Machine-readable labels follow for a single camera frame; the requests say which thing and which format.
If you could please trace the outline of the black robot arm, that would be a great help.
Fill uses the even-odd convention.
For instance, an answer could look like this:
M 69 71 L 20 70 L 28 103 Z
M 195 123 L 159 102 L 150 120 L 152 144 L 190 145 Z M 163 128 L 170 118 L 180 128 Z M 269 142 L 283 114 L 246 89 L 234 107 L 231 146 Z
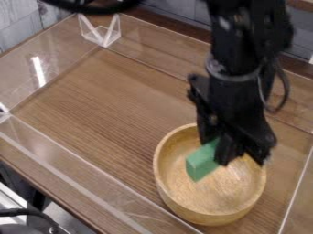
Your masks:
M 291 46 L 285 0 L 204 0 L 211 22 L 207 75 L 188 76 L 202 144 L 218 165 L 249 155 L 262 165 L 277 146 L 265 115 L 278 112 L 290 82 L 278 56 Z

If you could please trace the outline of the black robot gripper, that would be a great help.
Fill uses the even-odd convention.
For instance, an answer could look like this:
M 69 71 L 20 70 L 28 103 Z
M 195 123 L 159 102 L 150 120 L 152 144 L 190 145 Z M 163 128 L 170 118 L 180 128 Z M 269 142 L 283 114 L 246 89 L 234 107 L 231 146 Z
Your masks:
M 187 96 L 195 105 L 200 144 L 219 138 L 214 161 L 227 166 L 243 154 L 263 166 L 277 146 L 254 80 L 235 82 L 190 74 Z

